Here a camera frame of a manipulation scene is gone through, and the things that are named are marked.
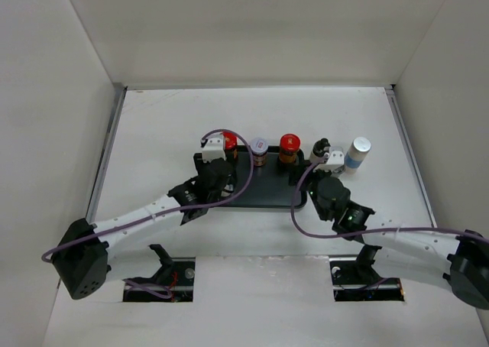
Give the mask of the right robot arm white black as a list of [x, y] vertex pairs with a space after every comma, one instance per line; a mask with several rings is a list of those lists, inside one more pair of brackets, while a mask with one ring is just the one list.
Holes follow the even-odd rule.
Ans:
[[468, 229], [403, 227], [389, 221], [374, 225], [369, 219], [375, 211], [353, 202], [340, 179], [316, 167], [310, 161], [294, 165], [289, 184], [295, 194], [309, 194], [319, 219], [332, 224], [332, 234], [314, 234], [295, 224], [301, 234], [361, 244], [354, 265], [360, 281], [410, 279], [447, 290], [475, 308], [488, 308], [487, 238]]

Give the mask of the red lid sauce jar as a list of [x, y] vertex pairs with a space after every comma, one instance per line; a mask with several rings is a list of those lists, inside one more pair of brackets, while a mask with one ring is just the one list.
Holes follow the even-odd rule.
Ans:
[[226, 160], [234, 163], [238, 158], [238, 139], [235, 134], [228, 131], [225, 131], [222, 134], [224, 138], [224, 152]]

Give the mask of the silver lid salt canister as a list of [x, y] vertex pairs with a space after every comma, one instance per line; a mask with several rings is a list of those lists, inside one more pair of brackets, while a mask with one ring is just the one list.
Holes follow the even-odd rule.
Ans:
[[371, 142], [365, 137], [356, 137], [345, 154], [345, 172], [353, 174], [361, 166], [371, 150]]

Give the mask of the black cap seasoning bottle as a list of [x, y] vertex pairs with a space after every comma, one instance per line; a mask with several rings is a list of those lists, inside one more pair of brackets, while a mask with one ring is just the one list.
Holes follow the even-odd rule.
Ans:
[[327, 161], [330, 154], [330, 143], [327, 138], [321, 138], [313, 145], [309, 160], [311, 162]]

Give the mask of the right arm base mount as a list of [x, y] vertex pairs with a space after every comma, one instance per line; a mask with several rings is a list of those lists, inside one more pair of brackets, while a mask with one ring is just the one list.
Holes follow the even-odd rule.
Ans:
[[381, 277], [373, 269], [374, 256], [379, 249], [365, 245], [356, 256], [329, 259], [336, 302], [404, 301], [400, 280]]

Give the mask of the red lid chili jar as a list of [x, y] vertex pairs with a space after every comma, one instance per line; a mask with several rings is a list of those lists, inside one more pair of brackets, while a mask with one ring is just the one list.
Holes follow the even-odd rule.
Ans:
[[280, 138], [279, 161], [282, 164], [294, 164], [300, 149], [300, 138], [295, 134], [285, 134]]

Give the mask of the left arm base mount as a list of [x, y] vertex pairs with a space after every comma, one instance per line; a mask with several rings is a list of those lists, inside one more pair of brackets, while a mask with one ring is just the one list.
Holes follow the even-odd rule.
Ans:
[[125, 303], [191, 303], [196, 277], [195, 258], [172, 258], [161, 245], [151, 245], [159, 266], [149, 277], [125, 280]]

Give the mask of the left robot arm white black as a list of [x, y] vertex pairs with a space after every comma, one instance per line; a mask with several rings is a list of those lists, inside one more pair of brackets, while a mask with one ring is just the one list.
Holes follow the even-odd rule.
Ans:
[[228, 203], [236, 186], [235, 162], [228, 158], [202, 161], [196, 172], [140, 209], [101, 222], [81, 218], [70, 224], [43, 260], [54, 266], [72, 299], [87, 298], [113, 280], [168, 282], [173, 260], [156, 235]]

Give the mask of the white lid sauce jar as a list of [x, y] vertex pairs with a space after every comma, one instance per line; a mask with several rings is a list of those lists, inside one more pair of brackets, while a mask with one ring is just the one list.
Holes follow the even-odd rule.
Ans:
[[268, 143], [263, 138], [254, 138], [250, 143], [255, 167], [262, 167], [267, 161]]

